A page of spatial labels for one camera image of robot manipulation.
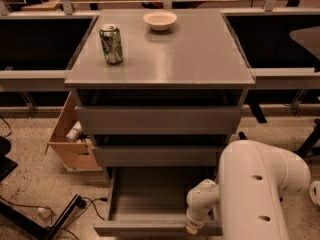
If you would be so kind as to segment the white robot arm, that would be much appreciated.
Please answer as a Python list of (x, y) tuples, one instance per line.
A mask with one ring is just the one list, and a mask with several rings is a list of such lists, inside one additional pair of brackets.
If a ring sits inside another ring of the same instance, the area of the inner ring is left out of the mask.
[(222, 152), (218, 180), (205, 179), (187, 194), (186, 230), (196, 234), (220, 205), (224, 240), (289, 240), (280, 198), (309, 188), (311, 173), (295, 153), (252, 140)]

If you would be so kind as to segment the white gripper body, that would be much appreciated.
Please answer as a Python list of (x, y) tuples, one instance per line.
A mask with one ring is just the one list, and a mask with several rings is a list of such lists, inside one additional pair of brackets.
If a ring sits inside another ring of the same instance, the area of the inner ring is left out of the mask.
[(186, 227), (200, 230), (206, 223), (209, 212), (219, 202), (219, 185), (211, 179), (201, 181), (186, 197)]

